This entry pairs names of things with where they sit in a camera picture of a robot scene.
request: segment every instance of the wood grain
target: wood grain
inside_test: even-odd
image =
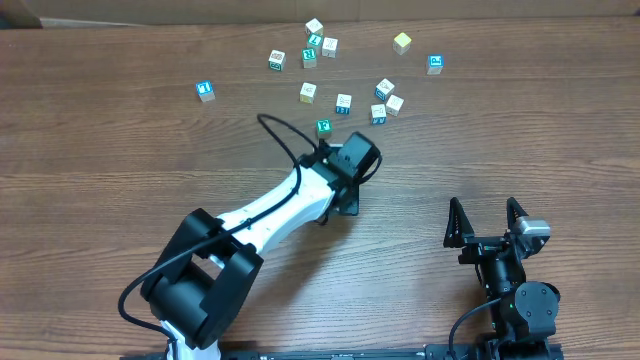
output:
[[[398,56],[395,34],[412,38]],[[458,196],[481,235],[515,196],[553,238],[525,263],[562,292],[567,359],[640,352],[640,22],[634,18],[331,24],[337,59],[303,70],[298,24],[0,32],[0,358],[114,359],[164,339],[118,317],[122,289],[182,218],[238,208],[290,169],[258,112],[308,134],[331,117],[384,154],[357,218],[305,226],[266,256],[229,343],[262,350],[443,343],[482,302],[442,248]],[[272,49],[287,53],[270,71]],[[445,57],[425,76],[429,53]],[[405,99],[369,126],[383,78]],[[217,99],[200,103],[210,79]],[[313,106],[298,101],[318,85]],[[338,93],[352,115],[333,113]],[[308,149],[281,131],[296,153]],[[151,320],[138,297],[127,304]],[[456,339],[488,330],[488,317]]]

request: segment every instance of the toy block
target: toy block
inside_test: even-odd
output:
[[[405,33],[400,33],[400,35],[396,36],[393,39],[393,50],[395,50],[398,55],[402,55],[409,51],[411,47],[411,38],[407,36]]]
[[[404,103],[404,99],[399,98],[395,95],[391,95],[386,105],[387,114],[398,116],[398,113],[400,112],[400,108],[402,107],[403,103]]]
[[[376,96],[380,98],[380,100],[385,101],[391,94],[393,94],[393,90],[395,90],[395,86],[391,83],[391,81],[387,79],[382,79],[380,84],[376,86]]]
[[[384,104],[371,105],[371,125],[382,125],[387,122]]]
[[[318,21],[318,19],[313,19],[309,21],[305,25],[304,30],[307,32],[307,35],[311,35],[311,34],[322,35],[324,33],[324,27],[322,26],[322,23]]]
[[[307,40],[307,47],[314,49],[317,53],[322,51],[322,35],[311,34]]]
[[[200,96],[200,100],[202,100],[202,102],[211,101],[216,98],[213,85],[211,85],[211,81],[209,80],[197,83],[196,91],[198,92],[198,96]]]
[[[318,139],[328,139],[331,137],[333,127],[331,127],[331,120],[323,119],[316,121],[316,135]]]
[[[282,51],[273,50],[269,56],[269,67],[276,71],[282,71],[284,69],[284,63],[287,61]]]
[[[315,97],[316,86],[309,83],[302,84],[302,89],[300,89],[300,101],[306,102],[307,104],[313,104]]]
[[[302,67],[305,69],[310,69],[316,66],[318,66],[318,61],[316,60],[316,51],[314,49],[302,50]]]
[[[429,55],[427,61],[427,75],[438,75],[442,72],[444,67],[444,60],[442,55]]]
[[[336,114],[349,115],[351,112],[351,95],[338,94],[336,101]]]
[[[322,56],[335,58],[338,54],[338,39],[324,38],[322,42]]]

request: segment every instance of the black cable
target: black cable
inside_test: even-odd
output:
[[[378,162],[376,163],[375,169],[373,169],[373,171],[370,172],[369,175],[363,176],[362,179],[360,179],[359,184],[362,185],[362,184],[366,183],[367,181],[369,181],[369,179],[371,179],[373,177],[373,175],[375,175],[375,173],[378,171],[378,168],[380,167],[380,164],[382,164],[382,154],[378,155]]]
[[[456,356],[456,352],[453,351],[453,336],[456,334],[456,330],[458,330],[458,326],[460,326],[460,324],[462,324],[463,321],[467,320],[468,317],[470,317],[470,316],[476,314],[477,312],[482,311],[482,310],[484,310],[484,309],[486,309],[486,308],[488,308],[488,307],[490,307],[490,306],[492,306],[494,304],[499,303],[500,300],[502,300],[502,299],[501,298],[494,299],[494,300],[491,300],[491,301],[489,301],[487,303],[484,303],[484,304],[478,306],[477,308],[475,308],[475,309],[469,311],[468,313],[462,315],[460,317],[460,319],[458,319],[458,321],[456,321],[456,323],[453,324],[453,327],[451,328],[451,332],[449,333],[449,355],[451,355],[451,358],[453,360],[458,360],[458,357]]]
[[[159,333],[162,333],[163,335],[165,335],[169,340],[169,344],[171,346],[171,348],[173,349],[173,358],[174,360],[178,360],[178,352],[177,350],[177,339],[175,338],[175,336],[173,336],[173,334],[166,330],[165,328],[163,328],[162,326],[158,326],[143,320],[140,320],[138,318],[135,318],[131,315],[129,315],[127,313],[127,311],[124,308],[124,303],[127,300],[127,297],[129,296],[129,294],[131,294],[131,292],[140,284],[142,284],[147,278],[149,278],[151,275],[157,273],[158,271],[164,269],[165,267],[169,266],[170,264],[174,263],[175,261],[182,259],[185,256],[191,256],[193,253],[197,252],[198,250],[205,248],[227,236],[230,236],[231,234],[240,231],[242,229],[245,229],[249,226],[251,226],[251,224],[255,223],[256,221],[259,221],[260,219],[264,218],[265,216],[271,214],[272,212],[274,212],[275,210],[277,210],[278,208],[280,208],[282,205],[284,205],[287,201],[289,201],[293,196],[295,196],[295,194],[298,192],[298,190],[300,189],[300,184],[302,182],[302,171],[300,170],[300,164],[298,163],[298,160],[296,159],[296,157],[293,155],[293,153],[291,152],[291,150],[287,147],[287,145],[278,137],[278,135],[276,135],[271,128],[269,128],[269,126],[267,126],[267,124],[265,123],[264,119],[268,119],[268,120],[273,120],[279,124],[282,124],[284,126],[286,126],[287,128],[289,128],[290,130],[292,130],[293,132],[295,132],[296,134],[300,135],[302,138],[304,138],[307,142],[309,142],[313,148],[314,151],[316,151],[318,148],[317,146],[311,141],[311,139],[309,139],[306,135],[304,135],[302,132],[300,132],[298,129],[296,129],[295,127],[293,127],[292,125],[290,125],[289,123],[285,122],[284,120],[280,120],[274,116],[271,115],[266,115],[266,114],[258,114],[257,119],[258,122],[260,123],[260,125],[262,125],[262,127],[264,127],[264,129],[267,131],[267,133],[269,133],[269,135],[271,135],[271,137],[273,137],[273,139],[278,143],[278,145],[280,145],[280,147],[282,147],[282,149],[287,153],[287,155],[289,156],[289,158],[291,159],[291,161],[293,162],[293,166],[296,170],[296,184],[295,186],[291,189],[291,191],[289,192],[289,194],[287,194],[287,196],[285,196],[284,198],[282,198],[282,200],[280,200],[278,203],[274,204],[273,206],[271,206],[270,208],[268,208],[267,210],[261,212],[260,214],[256,215],[253,218],[249,218],[246,221],[244,221],[243,223],[241,223],[240,225],[229,229],[227,231],[224,231],[210,239],[207,239],[199,244],[194,245],[193,247],[191,247],[190,249],[187,249],[183,252],[181,252],[180,254],[167,259],[166,261],[164,261],[161,264],[156,265],[155,267],[147,270],[144,274],[138,276],[135,280],[133,280],[131,282],[131,284],[129,284],[123,291],[122,294],[120,294],[120,298],[118,299],[118,312],[120,313],[120,316],[125,319],[126,321],[134,324],[134,325],[138,325],[140,327],[143,327],[145,329],[149,329],[149,330],[153,330],[153,331],[157,331]]]
[[[271,116],[271,115],[268,115],[268,114],[258,114],[258,122],[260,122],[260,124],[267,130],[267,132],[269,132],[269,134],[271,136],[275,136],[275,134],[273,134],[270,131],[270,129],[267,126],[264,125],[264,121],[261,120],[260,118],[266,118],[268,120],[272,120],[272,121],[275,121],[275,122],[277,122],[277,123],[279,123],[281,125],[286,126],[287,129],[289,129],[289,130],[293,131],[294,133],[298,134],[301,138],[303,138],[306,142],[308,142],[309,145],[311,145],[311,147],[313,148],[314,152],[318,151],[318,146],[316,145],[316,143],[313,142],[313,140],[309,139],[309,137],[307,135],[305,135],[302,131],[296,129],[293,125],[289,124],[288,122],[286,122],[284,120],[280,120],[277,117]]]

